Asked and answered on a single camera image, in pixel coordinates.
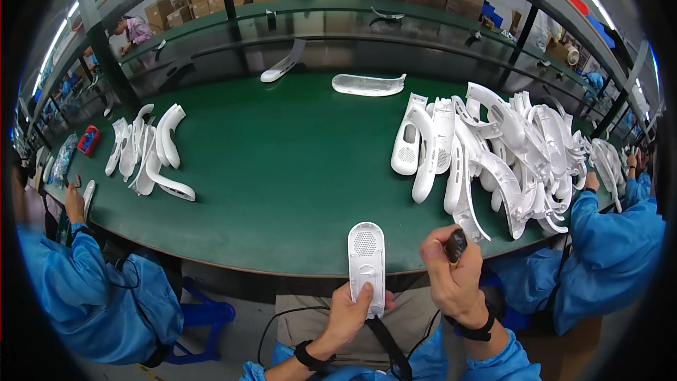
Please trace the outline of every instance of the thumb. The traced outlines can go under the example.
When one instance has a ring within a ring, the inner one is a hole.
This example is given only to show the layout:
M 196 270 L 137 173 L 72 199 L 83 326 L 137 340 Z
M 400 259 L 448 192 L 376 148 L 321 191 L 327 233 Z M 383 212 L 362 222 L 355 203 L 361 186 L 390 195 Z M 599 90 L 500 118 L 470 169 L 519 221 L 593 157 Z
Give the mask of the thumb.
M 355 306 L 367 313 L 369 304 L 372 302 L 372 297 L 374 297 L 374 286 L 370 282 L 366 282 L 362 285 L 362 290 L 360 290 L 360 295 Z

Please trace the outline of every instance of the blue stool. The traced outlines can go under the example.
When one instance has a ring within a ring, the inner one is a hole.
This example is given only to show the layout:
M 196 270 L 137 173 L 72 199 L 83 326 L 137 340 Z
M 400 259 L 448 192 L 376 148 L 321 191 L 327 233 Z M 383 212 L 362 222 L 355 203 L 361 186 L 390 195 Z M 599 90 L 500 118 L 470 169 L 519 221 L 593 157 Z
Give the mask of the blue stool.
M 198 355 L 193 355 L 185 349 L 179 342 L 175 342 L 170 347 L 169 354 L 165 357 L 165 362 L 175 365 L 186 365 L 188 363 L 198 363 L 204 361 L 217 361 L 221 355 L 216 348 L 219 343 L 219 335 L 225 324 L 235 319 L 235 309 L 226 302 L 215 302 L 202 294 L 196 287 L 195 281 L 191 277 L 183 277 L 183 288 L 191 296 L 201 301 L 202 304 L 181 303 L 183 311 L 183 327 L 211 326 L 205 351 Z M 178 347 L 185 353 L 185 356 L 174 354 L 174 347 Z

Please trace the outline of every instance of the black wrist strap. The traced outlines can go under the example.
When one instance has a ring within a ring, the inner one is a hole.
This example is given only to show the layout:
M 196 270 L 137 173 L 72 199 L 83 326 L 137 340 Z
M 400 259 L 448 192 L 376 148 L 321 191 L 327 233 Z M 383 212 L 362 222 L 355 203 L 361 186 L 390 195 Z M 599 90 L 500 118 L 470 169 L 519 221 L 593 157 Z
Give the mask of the black wrist strap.
M 447 322 L 449 322 L 454 328 L 458 329 L 461 335 L 468 340 L 490 341 L 492 339 L 492 335 L 489 333 L 489 331 L 494 326 L 496 312 L 493 306 L 489 306 L 489 303 L 486 303 L 486 305 L 487 310 L 489 311 L 489 318 L 487 319 L 487 323 L 484 324 L 482 328 L 469 329 L 459 324 L 454 318 L 450 316 L 445 315 L 444 317 L 447 319 Z
M 296 350 L 294 350 L 294 356 L 297 357 L 297 360 L 301 362 L 303 365 L 308 367 L 309 371 L 319 371 L 324 369 L 326 365 L 329 365 L 336 359 L 336 355 L 332 355 L 329 359 L 325 361 L 321 361 L 318 359 L 315 359 L 311 355 L 308 354 L 308 352 L 305 350 L 306 346 L 310 343 L 312 343 L 312 340 L 306 340 L 304 342 L 301 342 L 297 347 Z

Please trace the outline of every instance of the pink shirt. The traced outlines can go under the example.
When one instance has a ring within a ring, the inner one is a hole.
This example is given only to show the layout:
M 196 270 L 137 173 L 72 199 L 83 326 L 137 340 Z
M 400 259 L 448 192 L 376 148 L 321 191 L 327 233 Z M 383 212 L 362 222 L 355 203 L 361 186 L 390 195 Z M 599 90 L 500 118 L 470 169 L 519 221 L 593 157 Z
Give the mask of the pink shirt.
M 127 41 L 139 45 L 149 38 L 153 37 L 153 31 L 150 30 L 141 18 L 133 17 L 127 20 Z

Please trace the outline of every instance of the blue work coat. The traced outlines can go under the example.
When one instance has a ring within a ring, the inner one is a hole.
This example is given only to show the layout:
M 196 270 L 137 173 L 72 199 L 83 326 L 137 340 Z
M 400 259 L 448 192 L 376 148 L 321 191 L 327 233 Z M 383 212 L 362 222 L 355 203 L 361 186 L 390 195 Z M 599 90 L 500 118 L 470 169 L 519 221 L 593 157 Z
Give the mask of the blue work coat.
M 608 315 L 632 303 L 651 280 L 664 232 L 665 221 L 656 213 L 653 198 L 622 214 L 600 214 L 597 195 L 581 193 L 571 208 L 573 251 L 562 268 L 554 301 L 557 334 L 583 317 Z M 531 314 L 545 308 L 561 258 L 562 251 L 541 249 L 527 258 L 507 256 L 488 265 L 503 283 L 506 302 Z
M 529 363 L 527 353 L 515 339 L 514 333 L 507 330 L 510 340 L 506 348 L 491 359 L 474 361 L 467 359 L 468 369 L 461 376 L 463 381 L 534 381 L 540 380 L 540 363 Z M 271 364 L 279 365 L 294 356 L 294 351 L 280 343 L 275 345 Z M 447 379 L 447 355 L 442 344 L 442 326 L 435 334 L 423 342 L 409 359 L 415 381 L 444 381 Z M 244 364 L 244 375 L 240 381 L 266 381 L 263 375 L 266 369 L 253 362 Z M 325 381 L 397 381 L 390 370 L 375 371 L 355 365 L 333 366 L 325 368 L 328 375 Z
M 73 224 L 72 232 L 81 226 Z M 18 236 L 38 301 L 78 355 L 111 365 L 140 363 L 155 351 L 156 335 L 163 344 L 181 335 L 179 302 L 157 264 L 132 254 L 120 272 L 104 263 L 99 245 L 83 232 L 75 235 L 72 248 L 30 226 L 21 226 Z

